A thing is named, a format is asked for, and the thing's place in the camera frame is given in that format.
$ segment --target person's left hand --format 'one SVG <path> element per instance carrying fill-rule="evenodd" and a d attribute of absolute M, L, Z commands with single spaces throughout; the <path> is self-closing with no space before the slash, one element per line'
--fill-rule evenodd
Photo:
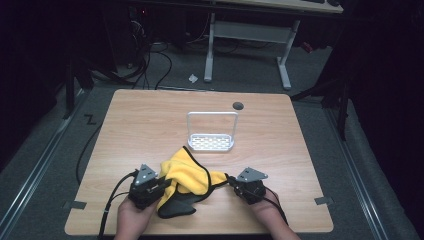
<path fill-rule="evenodd" d="M 159 200 L 141 210 L 126 197 L 118 208 L 118 225 L 115 240 L 136 240 L 146 230 Z"/>

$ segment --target metal floor strip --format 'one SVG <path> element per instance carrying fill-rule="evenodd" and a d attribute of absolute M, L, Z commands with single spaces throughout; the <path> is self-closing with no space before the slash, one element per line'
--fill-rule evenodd
<path fill-rule="evenodd" d="M 25 210 L 26 205 L 28 204 L 29 200 L 37 189 L 38 184 L 47 171 L 47 168 L 53 159 L 54 152 L 64 133 L 66 132 L 69 123 L 72 121 L 75 113 L 78 112 L 78 109 L 81 107 L 82 103 L 86 100 L 88 94 L 88 91 L 80 90 L 78 92 L 75 98 L 76 104 L 74 111 L 60 124 L 59 128 L 56 130 L 53 137 L 47 144 L 47 147 L 44 149 L 43 154 L 41 155 L 31 174 L 20 189 L 15 200 L 9 207 L 6 214 L 3 216 L 0 222 L 0 240 L 7 239 L 9 234 L 12 232 L 13 227 L 18 221 L 22 212 Z"/>
<path fill-rule="evenodd" d="M 364 182 L 362 181 L 358 169 L 356 168 L 355 161 L 353 160 L 353 157 L 350 153 L 349 147 L 347 143 L 340 138 L 340 135 L 337 131 L 337 120 L 334 113 L 331 109 L 324 109 L 324 113 L 330 124 L 333 126 L 332 130 L 344 154 L 346 167 L 348 169 L 353 188 L 355 189 L 355 192 L 358 196 L 359 203 L 361 204 L 362 210 L 364 211 L 365 217 L 368 221 L 374 238 L 378 240 L 388 240 L 389 237 L 387 236 L 384 225 L 380 220 L 380 216 L 378 215 L 374 201 L 372 200 Z"/>

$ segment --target white desk leg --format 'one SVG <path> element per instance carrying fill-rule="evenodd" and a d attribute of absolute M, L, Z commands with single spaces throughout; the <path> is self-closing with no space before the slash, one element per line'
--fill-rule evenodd
<path fill-rule="evenodd" d="M 280 77 L 283 82 L 283 88 L 285 90 L 291 89 L 289 75 L 287 74 L 286 61 L 289 56 L 291 46 L 293 45 L 294 38 L 296 37 L 297 29 L 299 28 L 300 20 L 296 20 L 290 31 L 286 48 L 284 49 L 283 56 L 277 58 L 278 68 L 280 69 Z"/>
<path fill-rule="evenodd" d="M 211 23 L 209 25 L 209 47 L 208 55 L 206 56 L 206 67 L 205 67 L 205 82 L 212 81 L 212 70 L 213 70 L 213 39 L 215 34 L 215 13 L 211 13 Z"/>

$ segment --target person's hand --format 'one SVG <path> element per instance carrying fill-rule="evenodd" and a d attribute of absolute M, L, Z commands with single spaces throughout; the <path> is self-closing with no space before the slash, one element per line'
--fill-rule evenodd
<path fill-rule="evenodd" d="M 264 197 L 280 206 L 276 193 L 267 189 Z M 286 222 L 284 222 L 284 219 L 278 209 L 271 203 L 262 200 L 258 203 L 249 205 L 249 207 L 255 214 L 258 221 L 270 231 L 274 240 L 300 240 L 296 233 L 294 233 L 293 230 L 287 226 Z"/>
<path fill-rule="evenodd" d="M 146 230 L 159 200 L 141 210 L 126 197 L 118 208 L 118 225 L 115 240 L 136 240 Z"/>

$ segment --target yellow and black cloth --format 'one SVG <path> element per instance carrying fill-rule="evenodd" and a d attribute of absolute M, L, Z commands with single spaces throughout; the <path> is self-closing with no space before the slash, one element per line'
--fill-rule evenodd
<path fill-rule="evenodd" d="M 193 203 L 206 199 L 216 187 L 227 184 L 225 173 L 208 171 L 185 146 L 161 163 L 159 177 L 171 180 L 157 207 L 161 218 L 195 213 Z"/>

